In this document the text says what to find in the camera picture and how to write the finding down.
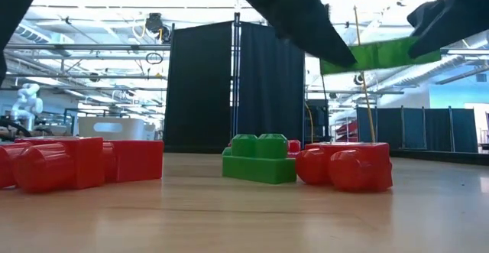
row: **red toy block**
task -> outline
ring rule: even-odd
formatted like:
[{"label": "red toy block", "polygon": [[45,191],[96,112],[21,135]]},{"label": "red toy block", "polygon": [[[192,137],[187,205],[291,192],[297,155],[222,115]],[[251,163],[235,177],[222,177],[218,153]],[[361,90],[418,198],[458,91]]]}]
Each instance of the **red toy block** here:
[{"label": "red toy block", "polygon": [[309,185],[330,185],[328,162],[319,148],[301,151],[296,158],[296,172]]},{"label": "red toy block", "polygon": [[118,157],[117,182],[160,179],[163,173],[162,141],[106,141]]},{"label": "red toy block", "polygon": [[12,166],[21,152],[31,143],[14,143],[0,146],[0,189],[17,185]]},{"label": "red toy block", "polygon": [[18,156],[13,171],[20,188],[27,193],[70,189],[75,180],[75,162],[65,144],[32,146]]},{"label": "red toy block", "polygon": [[99,187],[105,183],[105,165],[102,159],[103,138],[39,137],[22,138],[16,142],[34,145],[61,143],[75,163],[73,189]]},{"label": "red toy block", "polygon": [[392,187],[392,163],[387,143],[306,145],[306,149],[310,148],[325,152],[325,158],[330,160],[329,176],[340,190],[380,192]]},{"label": "red toy block", "polygon": [[117,182],[118,157],[115,155],[114,145],[111,142],[104,142],[102,159],[105,165],[105,182]]},{"label": "red toy block", "polygon": [[329,172],[335,188],[350,192],[384,192],[392,187],[392,165],[365,150],[333,154]]},{"label": "red toy block", "polygon": [[298,140],[288,141],[288,151],[290,153],[299,153],[300,152],[300,141],[298,141]]},{"label": "red toy block", "polygon": [[288,141],[288,150],[287,157],[288,158],[296,158],[300,152],[300,141],[298,140],[289,140]]}]

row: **wooden floor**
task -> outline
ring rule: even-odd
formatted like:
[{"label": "wooden floor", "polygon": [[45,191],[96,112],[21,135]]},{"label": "wooden floor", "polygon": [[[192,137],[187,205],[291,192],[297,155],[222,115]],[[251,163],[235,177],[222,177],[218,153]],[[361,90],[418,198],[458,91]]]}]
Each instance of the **wooden floor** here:
[{"label": "wooden floor", "polygon": [[0,252],[489,252],[489,169],[393,162],[382,194],[223,179],[219,156],[182,154],[163,181],[0,191]]}]

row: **black curtain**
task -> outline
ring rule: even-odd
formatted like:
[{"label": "black curtain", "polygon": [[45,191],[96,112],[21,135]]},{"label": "black curtain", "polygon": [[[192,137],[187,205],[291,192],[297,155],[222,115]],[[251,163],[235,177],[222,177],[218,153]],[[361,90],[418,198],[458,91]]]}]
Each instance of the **black curtain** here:
[{"label": "black curtain", "polygon": [[404,108],[404,147],[425,150],[425,129],[422,109]]},{"label": "black curtain", "polygon": [[[3,53],[15,28],[21,22],[33,0],[0,0],[0,53]],[[7,66],[3,54],[0,55],[0,86],[2,85]]]},{"label": "black curtain", "polygon": [[231,22],[174,32],[165,151],[220,153],[229,143],[231,47]]},{"label": "black curtain", "polygon": [[452,109],[455,151],[478,153],[477,130],[473,109]]},{"label": "black curtain", "polygon": [[451,151],[450,113],[448,109],[425,109],[426,146],[429,151]]},{"label": "black curtain", "polygon": [[239,134],[303,141],[304,52],[272,27],[242,23],[238,101]]},{"label": "black curtain", "polygon": [[395,150],[403,146],[403,125],[401,109],[377,109],[378,142],[386,142],[390,149]]},{"label": "black curtain", "polygon": [[[371,110],[372,121],[374,123],[375,137],[378,140],[377,111],[378,109]],[[368,118],[367,108],[357,108],[357,123],[358,123],[358,141],[372,142],[370,119]]]}]

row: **white robot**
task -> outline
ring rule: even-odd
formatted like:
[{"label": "white robot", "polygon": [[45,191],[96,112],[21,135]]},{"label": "white robot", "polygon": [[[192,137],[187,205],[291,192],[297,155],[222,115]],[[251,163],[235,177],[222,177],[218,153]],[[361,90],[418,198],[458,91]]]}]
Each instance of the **white robot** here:
[{"label": "white robot", "polygon": [[24,84],[17,92],[17,102],[12,106],[11,115],[14,120],[26,118],[26,129],[32,131],[36,115],[43,111],[43,100],[37,97],[40,87],[37,84]]}]

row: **green toy block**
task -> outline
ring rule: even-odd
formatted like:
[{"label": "green toy block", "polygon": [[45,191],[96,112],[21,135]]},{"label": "green toy block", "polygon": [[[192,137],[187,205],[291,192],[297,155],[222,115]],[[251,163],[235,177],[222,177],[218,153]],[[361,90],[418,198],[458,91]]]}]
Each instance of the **green toy block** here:
[{"label": "green toy block", "polygon": [[222,157],[222,176],[260,183],[292,183],[297,179],[293,158]]},{"label": "green toy block", "polygon": [[232,155],[231,147],[226,147],[224,149],[224,151],[222,152],[222,156],[223,157],[227,157],[227,156],[230,156],[230,155]]},{"label": "green toy block", "polygon": [[283,135],[237,135],[222,152],[222,176],[280,184],[296,181],[296,161],[287,158]]},{"label": "green toy block", "polygon": [[256,135],[236,135],[231,140],[232,155],[236,157],[254,157],[257,145]]},{"label": "green toy block", "polygon": [[416,37],[406,37],[390,41],[362,44],[360,46],[351,46],[350,50],[357,59],[357,63],[353,67],[347,69],[321,60],[321,74],[389,69],[397,66],[431,63],[442,59],[440,50],[433,51],[416,59],[410,58],[407,53],[416,40]]},{"label": "green toy block", "polygon": [[287,157],[288,143],[283,135],[262,134],[257,141],[256,156],[258,158]]}]

